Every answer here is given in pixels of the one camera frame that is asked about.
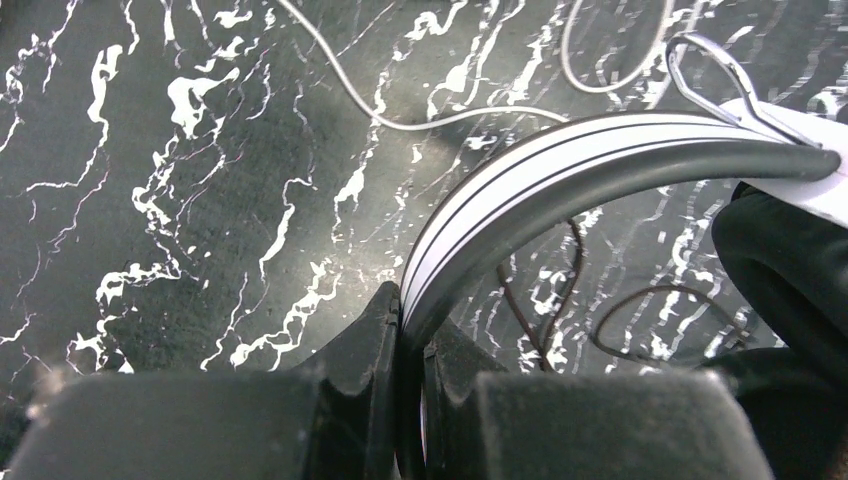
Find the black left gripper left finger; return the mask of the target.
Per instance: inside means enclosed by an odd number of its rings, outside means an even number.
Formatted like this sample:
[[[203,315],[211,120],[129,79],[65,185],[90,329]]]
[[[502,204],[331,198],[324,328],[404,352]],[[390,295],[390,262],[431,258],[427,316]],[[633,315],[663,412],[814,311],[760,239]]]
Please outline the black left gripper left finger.
[[[397,285],[274,372],[91,375],[49,396],[10,479],[387,479]]]

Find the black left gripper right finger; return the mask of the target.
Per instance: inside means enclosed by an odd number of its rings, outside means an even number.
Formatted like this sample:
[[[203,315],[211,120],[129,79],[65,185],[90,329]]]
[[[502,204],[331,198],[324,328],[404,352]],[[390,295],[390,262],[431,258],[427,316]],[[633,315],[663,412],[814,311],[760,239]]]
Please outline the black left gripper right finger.
[[[431,479],[768,479],[712,372],[506,371],[453,325],[423,353]]]

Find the black and white headphones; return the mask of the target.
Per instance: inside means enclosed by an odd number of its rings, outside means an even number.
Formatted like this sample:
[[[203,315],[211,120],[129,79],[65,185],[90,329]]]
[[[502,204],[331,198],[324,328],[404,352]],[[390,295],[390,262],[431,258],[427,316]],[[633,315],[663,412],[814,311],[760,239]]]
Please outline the black and white headphones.
[[[468,176],[416,240],[401,281],[396,458],[421,479],[422,353],[464,286],[561,221],[634,193],[738,178],[847,223],[847,128],[761,102],[743,67],[696,33],[664,61],[691,112],[618,112],[535,134]]]

